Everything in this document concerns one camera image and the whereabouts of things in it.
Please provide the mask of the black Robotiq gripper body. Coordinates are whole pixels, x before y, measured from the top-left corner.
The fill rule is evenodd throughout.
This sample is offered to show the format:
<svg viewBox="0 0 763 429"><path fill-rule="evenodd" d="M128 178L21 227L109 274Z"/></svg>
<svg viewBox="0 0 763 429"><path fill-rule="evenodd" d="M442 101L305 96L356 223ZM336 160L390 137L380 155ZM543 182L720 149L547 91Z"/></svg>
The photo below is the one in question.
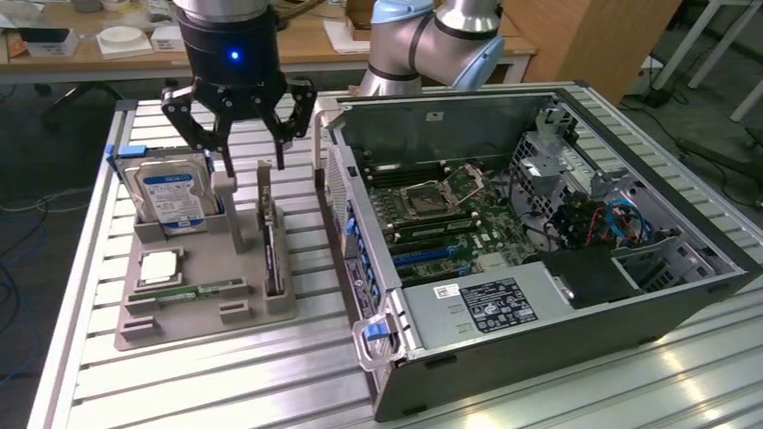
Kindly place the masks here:
<svg viewBox="0 0 763 429"><path fill-rule="evenodd" d="M193 74L193 96L209 112L233 121L255 119L253 97L273 108L287 92L271 7L244 21L205 21L177 11L179 28Z"/></svg>

